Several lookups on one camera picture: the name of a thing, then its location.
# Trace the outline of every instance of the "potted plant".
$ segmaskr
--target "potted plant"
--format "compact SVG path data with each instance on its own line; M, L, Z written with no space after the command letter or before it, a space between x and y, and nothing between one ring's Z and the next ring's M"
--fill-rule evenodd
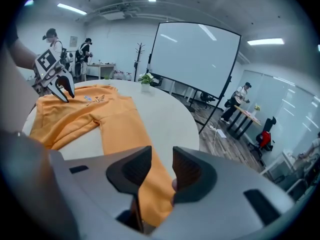
M254 111L251 113L251 116L254 117L258 111L260 111L260 106L255 104Z
M150 73L139 75L138 81L141 81L141 92L149 92L150 84L153 81L153 75Z

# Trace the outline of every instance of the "whiteboard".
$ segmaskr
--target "whiteboard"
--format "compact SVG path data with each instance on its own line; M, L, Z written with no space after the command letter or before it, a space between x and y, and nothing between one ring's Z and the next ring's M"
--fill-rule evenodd
M198 23L161 22L151 73L219 97L235 63L241 36Z

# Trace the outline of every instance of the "coat rack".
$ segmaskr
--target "coat rack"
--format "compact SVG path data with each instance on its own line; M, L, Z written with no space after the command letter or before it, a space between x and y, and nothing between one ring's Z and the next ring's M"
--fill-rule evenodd
M138 63L140 62L140 60L139 60L140 54L142 54L142 53L145 51L145 50L141 50L141 48L144 47L145 44L144 44L144 45L142 45L142 43L140 43L140 44L137 43L137 44L138 44L138 46L139 46L139 49L135 48L135 49L136 49L136 53L138 53L138 57L136 58L136 60L135 60L135 62L134 62L134 69L135 69L135 71L134 71L134 81L136 81Z

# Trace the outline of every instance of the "orange shirt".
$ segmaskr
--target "orange shirt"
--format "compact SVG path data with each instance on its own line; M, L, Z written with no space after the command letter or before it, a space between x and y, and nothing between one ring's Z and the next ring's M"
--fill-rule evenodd
M137 147L152 146L131 97L120 96L115 87L91 85L75 89L75 97L64 92L69 103L53 95L40 97L30 137L47 149L58 150L79 136L100 128L105 155ZM151 169L139 189L142 219L158 226L172 210L172 179L152 146Z

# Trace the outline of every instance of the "glass wall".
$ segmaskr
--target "glass wall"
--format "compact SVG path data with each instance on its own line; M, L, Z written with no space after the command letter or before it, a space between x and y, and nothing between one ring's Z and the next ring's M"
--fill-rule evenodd
M256 136L263 130L268 118L276 118L276 125L271 129L272 152L262 156L266 165L271 164L283 151L294 156L306 151L320 131L320 99L306 90L279 77L273 77L252 71L244 71L240 85L250 82L247 98L249 104L241 107L249 112L257 104L261 107L256 118L262 126L252 124L247 130L248 137L255 142Z

